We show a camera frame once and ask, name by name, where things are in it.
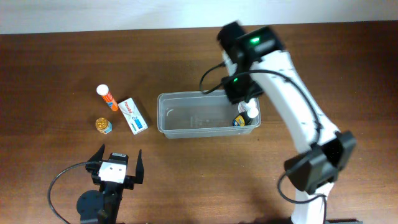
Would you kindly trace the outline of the white spray bottle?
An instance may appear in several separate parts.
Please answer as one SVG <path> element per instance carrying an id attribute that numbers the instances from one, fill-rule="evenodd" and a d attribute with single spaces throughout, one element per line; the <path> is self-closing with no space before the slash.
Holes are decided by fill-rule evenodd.
<path id="1" fill-rule="evenodd" d="M 257 106 L 256 106 L 256 99 L 255 98 L 251 98 L 249 100 L 248 103 L 246 103 L 245 101 L 241 101 L 240 103 L 238 103 L 238 111 L 240 113 L 245 112 L 245 111 L 257 111 Z"/>

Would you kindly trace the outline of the small gold-lid balm jar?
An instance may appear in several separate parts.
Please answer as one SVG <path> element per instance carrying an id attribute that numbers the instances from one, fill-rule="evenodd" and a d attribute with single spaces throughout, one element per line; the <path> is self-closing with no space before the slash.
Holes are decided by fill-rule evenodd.
<path id="1" fill-rule="evenodd" d="M 105 118 L 98 118 L 95 122 L 96 129 L 103 133 L 108 134 L 112 131 L 112 124 Z"/>

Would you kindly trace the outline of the white Panadol box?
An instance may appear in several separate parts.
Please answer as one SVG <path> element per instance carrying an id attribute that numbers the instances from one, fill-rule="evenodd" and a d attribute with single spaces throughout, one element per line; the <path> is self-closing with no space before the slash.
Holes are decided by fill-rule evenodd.
<path id="1" fill-rule="evenodd" d="M 134 135 L 137 135 L 148 128 L 146 121 L 132 98 L 128 98 L 120 102 L 118 106 Z"/>

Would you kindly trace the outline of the orange effervescent tablet tube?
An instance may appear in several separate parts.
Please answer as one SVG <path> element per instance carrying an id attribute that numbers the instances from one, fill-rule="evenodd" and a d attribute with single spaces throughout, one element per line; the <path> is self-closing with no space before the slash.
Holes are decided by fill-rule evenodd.
<path id="1" fill-rule="evenodd" d="M 96 88 L 96 92 L 104 99 L 104 101 L 112 111 L 117 111 L 119 109 L 118 103 L 112 96 L 109 87 L 107 85 L 105 84 L 98 85 Z"/>

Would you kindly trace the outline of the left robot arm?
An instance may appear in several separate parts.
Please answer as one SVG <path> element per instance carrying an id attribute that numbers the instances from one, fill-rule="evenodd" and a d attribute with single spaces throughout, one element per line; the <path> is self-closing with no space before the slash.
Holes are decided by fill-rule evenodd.
<path id="1" fill-rule="evenodd" d="M 116 223 L 123 191 L 132 190 L 144 181 L 142 152 L 138 153 L 135 175 L 127 175 L 129 156 L 113 152 L 103 159 L 105 145 L 91 156 L 85 165 L 98 190 L 83 193 L 76 203 L 80 223 Z"/>

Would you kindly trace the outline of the dark bottle white cap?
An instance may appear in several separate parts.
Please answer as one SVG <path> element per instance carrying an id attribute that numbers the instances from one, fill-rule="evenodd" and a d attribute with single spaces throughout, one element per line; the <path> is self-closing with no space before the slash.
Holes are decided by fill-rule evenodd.
<path id="1" fill-rule="evenodd" d="M 239 114 L 233 119 L 233 126 L 249 126 L 254 118 L 259 115 L 257 108 L 251 108 L 249 110 L 238 109 Z"/>

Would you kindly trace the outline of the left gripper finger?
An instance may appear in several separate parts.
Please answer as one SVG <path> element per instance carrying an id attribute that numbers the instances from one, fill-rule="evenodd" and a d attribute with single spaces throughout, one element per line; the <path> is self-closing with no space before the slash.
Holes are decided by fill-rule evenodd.
<path id="1" fill-rule="evenodd" d="M 88 162 L 101 162 L 102 158 L 103 158 L 104 150 L 105 150 L 105 144 L 102 144 L 101 147 L 99 148 L 99 150 L 90 157 Z"/>
<path id="2" fill-rule="evenodd" d="M 134 182 L 136 184 L 142 184 L 144 181 L 144 165 L 142 161 L 142 150 L 139 151 L 136 163 L 136 173 Z"/>

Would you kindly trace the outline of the clear plastic container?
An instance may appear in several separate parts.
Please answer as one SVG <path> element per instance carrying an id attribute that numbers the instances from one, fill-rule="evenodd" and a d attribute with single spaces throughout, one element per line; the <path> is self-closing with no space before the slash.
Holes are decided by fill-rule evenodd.
<path id="1" fill-rule="evenodd" d="M 261 125 L 261 116 L 249 126 L 233 126 L 239 114 L 224 90 L 163 93 L 157 99 L 157 127 L 169 139 L 249 134 Z"/>

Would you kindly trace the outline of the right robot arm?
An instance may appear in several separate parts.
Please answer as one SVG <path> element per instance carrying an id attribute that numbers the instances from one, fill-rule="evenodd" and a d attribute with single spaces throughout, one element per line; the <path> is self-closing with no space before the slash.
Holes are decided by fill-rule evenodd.
<path id="1" fill-rule="evenodd" d="M 289 179 L 295 198 L 291 223 L 326 223 L 328 195 L 356 146 L 352 132 L 341 132 L 317 105 L 296 71 L 276 33 L 265 26 L 252 32 L 232 22 L 222 27 L 217 41 L 229 75 L 222 78 L 232 104 L 265 93 L 288 127 L 297 156 L 284 162 L 277 181 Z"/>

